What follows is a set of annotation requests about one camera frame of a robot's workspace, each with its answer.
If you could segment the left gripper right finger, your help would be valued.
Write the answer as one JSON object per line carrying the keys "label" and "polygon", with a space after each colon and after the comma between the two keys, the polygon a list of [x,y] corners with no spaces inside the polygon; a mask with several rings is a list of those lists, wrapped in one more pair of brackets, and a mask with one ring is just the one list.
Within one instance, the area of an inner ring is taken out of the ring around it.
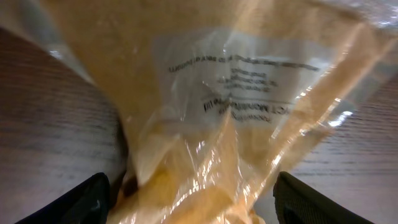
{"label": "left gripper right finger", "polygon": [[372,224],[288,172],[279,173],[273,196],[280,224]]}

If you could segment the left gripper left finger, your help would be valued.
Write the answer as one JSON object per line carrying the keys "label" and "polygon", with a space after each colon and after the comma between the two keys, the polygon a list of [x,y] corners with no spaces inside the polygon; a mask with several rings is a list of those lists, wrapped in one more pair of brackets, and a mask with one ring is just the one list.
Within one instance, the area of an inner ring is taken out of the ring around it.
{"label": "left gripper left finger", "polygon": [[97,173],[17,224],[105,224],[109,191],[107,176]]}

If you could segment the beige snack bag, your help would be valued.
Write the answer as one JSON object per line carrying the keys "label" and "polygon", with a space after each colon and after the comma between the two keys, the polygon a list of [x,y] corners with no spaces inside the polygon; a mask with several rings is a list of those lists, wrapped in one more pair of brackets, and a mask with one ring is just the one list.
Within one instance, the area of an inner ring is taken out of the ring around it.
{"label": "beige snack bag", "polygon": [[108,223],[253,223],[279,171],[393,65],[396,1],[11,1],[114,103],[130,149]]}

